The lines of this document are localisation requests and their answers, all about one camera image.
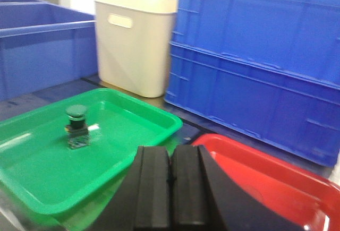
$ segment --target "stacked blue crate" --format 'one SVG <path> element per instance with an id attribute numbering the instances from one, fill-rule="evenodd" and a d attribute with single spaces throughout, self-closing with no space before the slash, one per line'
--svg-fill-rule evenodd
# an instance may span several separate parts
<path id="1" fill-rule="evenodd" d="M 47 2 L 0 5 L 0 101 L 95 73 L 93 15 Z"/>
<path id="2" fill-rule="evenodd" d="M 165 100 L 324 166 L 340 148 L 340 0 L 179 0 Z"/>

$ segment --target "beige plastic bin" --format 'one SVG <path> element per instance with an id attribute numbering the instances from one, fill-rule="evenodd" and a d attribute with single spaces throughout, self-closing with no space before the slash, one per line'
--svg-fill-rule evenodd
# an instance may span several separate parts
<path id="1" fill-rule="evenodd" d="M 144 97 L 164 94 L 177 0 L 96 0 L 102 81 Z"/>

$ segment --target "table surface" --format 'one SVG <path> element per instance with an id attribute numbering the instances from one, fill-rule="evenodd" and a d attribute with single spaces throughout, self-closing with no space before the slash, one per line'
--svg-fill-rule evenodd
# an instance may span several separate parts
<path id="1" fill-rule="evenodd" d="M 98 75 L 89 76 L 87 78 L 71 81 L 48 89 L 39 90 L 13 99 L 0 101 L 0 121 L 48 105 L 50 103 L 57 102 L 65 98 L 102 87 L 119 90 L 123 93 L 126 93 L 127 95 L 143 100 L 151 105 L 154 105 L 180 117 L 183 121 L 183 127 L 172 136 L 172 143 L 175 141 L 178 144 L 190 144 L 196 138 L 205 133 L 218 133 L 246 145 L 249 145 L 253 148 L 259 149 L 272 156 L 283 159 L 287 162 L 302 167 L 303 169 L 309 170 L 325 178 L 328 178 L 332 173 L 331 168 L 319 166 L 315 163 L 270 146 L 237 131 L 211 122 L 198 115 L 187 112 L 186 110 L 182 110 L 173 105 L 170 105 L 164 102 L 163 97 L 140 97 L 123 89 L 117 88 L 113 85 L 101 82 Z M 73 214 L 70 214 L 67 217 L 54 216 L 49 217 L 48 219 L 46 219 L 44 216 L 30 216 L 30 214 L 27 213 L 27 210 L 24 209 L 23 206 L 21 206 L 11 197 L 9 195 L 9 192 L 2 185 L 0 186 L 0 230 L 84 230 L 84 227 L 86 227 L 88 222 L 79 221 L 79 219 L 88 219 L 89 222 L 95 219 L 95 217 L 100 214 L 100 210 L 113 196 L 121 180 L 122 178 L 117 179 L 111 184 L 108 184 L 106 187 L 103 187 L 103 189 L 98 192 L 97 195 L 93 196 L 87 202 L 79 205 L 79 207 L 76 211 L 73 212 Z"/>

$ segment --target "red tray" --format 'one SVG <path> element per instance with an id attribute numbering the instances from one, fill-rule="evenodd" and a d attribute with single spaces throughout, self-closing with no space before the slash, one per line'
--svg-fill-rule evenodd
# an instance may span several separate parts
<path id="1" fill-rule="evenodd" d="M 340 187 L 283 160 L 218 134 L 203 144 L 238 185 L 269 209 L 310 231 L 340 230 Z"/>

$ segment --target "green tray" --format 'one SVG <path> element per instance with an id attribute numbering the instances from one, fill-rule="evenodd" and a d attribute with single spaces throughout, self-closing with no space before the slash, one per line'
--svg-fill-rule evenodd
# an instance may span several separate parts
<path id="1" fill-rule="evenodd" d="M 70 105 L 88 107 L 90 145 L 70 149 Z M 0 122 L 0 180 L 32 211 L 69 210 L 182 126 L 161 109 L 112 89 L 96 89 Z"/>

